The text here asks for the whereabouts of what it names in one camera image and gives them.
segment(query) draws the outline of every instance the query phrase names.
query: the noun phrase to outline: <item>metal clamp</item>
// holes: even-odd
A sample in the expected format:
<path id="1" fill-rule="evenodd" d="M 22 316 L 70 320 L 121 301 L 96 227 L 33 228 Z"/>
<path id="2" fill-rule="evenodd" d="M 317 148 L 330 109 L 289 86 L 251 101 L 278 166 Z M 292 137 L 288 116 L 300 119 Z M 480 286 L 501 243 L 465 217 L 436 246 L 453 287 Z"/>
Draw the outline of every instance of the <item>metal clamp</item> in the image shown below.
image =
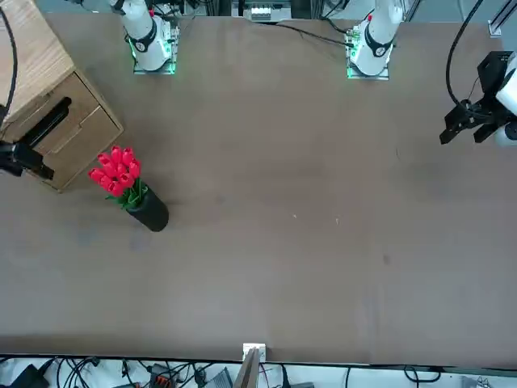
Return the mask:
<path id="1" fill-rule="evenodd" d="M 511 14 L 517 9 L 517 0 L 508 0 L 499 11 L 496 12 L 492 20 L 488 21 L 488 29 L 491 38 L 501 37 L 501 27 L 510 18 Z"/>

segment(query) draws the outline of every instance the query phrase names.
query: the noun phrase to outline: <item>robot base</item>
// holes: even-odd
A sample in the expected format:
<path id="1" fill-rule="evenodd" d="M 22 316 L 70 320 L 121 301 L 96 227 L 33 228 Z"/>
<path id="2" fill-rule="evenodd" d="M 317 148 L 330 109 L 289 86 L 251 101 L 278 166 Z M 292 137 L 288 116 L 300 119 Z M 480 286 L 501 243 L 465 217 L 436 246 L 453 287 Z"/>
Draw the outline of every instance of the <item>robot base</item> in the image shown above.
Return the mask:
<path id="1" fill-rule="evenodd" d="M 354 46 L 357 46 L 360 42 L 359 32 L 356 29 L 349 31 L 345 35 L 345 42 L 352 43 Z M 366 75 L 361 73 L 361 71 L 357 68 L 357 66 L 352 62 L 351 58 L 355 55 L 355 48 L 346 47 L 346 57 L 347 57 L 347 78 L 349 79 L 380 79 L 384 81 L 389 80 L 389 70 L 388 64 L 389 60 L 386 63 L 386 67 L 378 74 L 378 75 Z"/>
<path id="2" fill-rule="evenodd" d="M 170 59 L 168 59 L 159 69 L 148 71 L 142 69 L 137 62 L 137 56 L 135 54 L 135 48 L 129 41 L 131 47 L 132 58 L 134 60 L 133 73 L 134 74 L 167 74 L 174 75 L 176 73 L 176 62 L 178 60 L 178 43 L 179 43 L 179 26 L 171 26 L 170 22 L 166 22 L 164 26 L 170 28 L 170 39 L 163 41 L 163 48 L 167 53 L 170 53 Z"/>

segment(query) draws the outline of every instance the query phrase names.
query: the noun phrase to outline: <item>tulip bouquet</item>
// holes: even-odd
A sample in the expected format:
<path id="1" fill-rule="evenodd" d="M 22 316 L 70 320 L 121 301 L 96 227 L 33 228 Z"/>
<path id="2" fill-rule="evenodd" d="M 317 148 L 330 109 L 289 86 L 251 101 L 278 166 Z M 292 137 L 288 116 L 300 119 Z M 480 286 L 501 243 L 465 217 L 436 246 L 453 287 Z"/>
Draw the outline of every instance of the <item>tulip bouquet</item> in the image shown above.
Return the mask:
<path id="1" fill-rule="evenodd" d="M 91 169 L 88 175 L 109 193 L 107 199 L 115 201 L 126 210 L 140 206 L 148 187 L 140 179 L 140 162 L 132 149 L 122 150 L 114 145 L 111 155 L 100 154 L 97 159 L 102 167 Z"/>

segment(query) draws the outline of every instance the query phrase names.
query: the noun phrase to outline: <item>wooden cabinet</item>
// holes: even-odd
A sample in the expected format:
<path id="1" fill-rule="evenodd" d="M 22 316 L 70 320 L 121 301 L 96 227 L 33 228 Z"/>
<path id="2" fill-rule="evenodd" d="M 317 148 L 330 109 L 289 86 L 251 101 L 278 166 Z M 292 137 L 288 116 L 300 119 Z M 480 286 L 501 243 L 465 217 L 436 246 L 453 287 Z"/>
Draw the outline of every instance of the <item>wooden cabinet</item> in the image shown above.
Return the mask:
<path id="1" fill-rule="evenodd" d="M 66 102 L 60 121 L 35 146 L 54 170 L 44 182 L 58 191 L 106 149 L 123 131 L 98 92 L 77 70 L 32 0 L 4 0 L 18 48 L 15 97 L 0 135 L 19 141 Z M 11 46 L 0 29 L 0 92 L 11 82 Z"/>

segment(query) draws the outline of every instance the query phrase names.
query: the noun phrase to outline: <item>black vase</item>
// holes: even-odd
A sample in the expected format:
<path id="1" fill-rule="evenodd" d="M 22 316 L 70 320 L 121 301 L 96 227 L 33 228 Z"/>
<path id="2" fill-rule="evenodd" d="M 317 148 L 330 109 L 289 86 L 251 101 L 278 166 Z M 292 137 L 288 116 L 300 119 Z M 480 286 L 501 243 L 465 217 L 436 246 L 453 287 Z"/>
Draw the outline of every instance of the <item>black vase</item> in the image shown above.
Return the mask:
<path id="1" fill-rule="evenodd" d="M 153 232 L 159 232 L 169 222 L 169 210 L 149 187 L 140 206 L 126 211 Z"/>

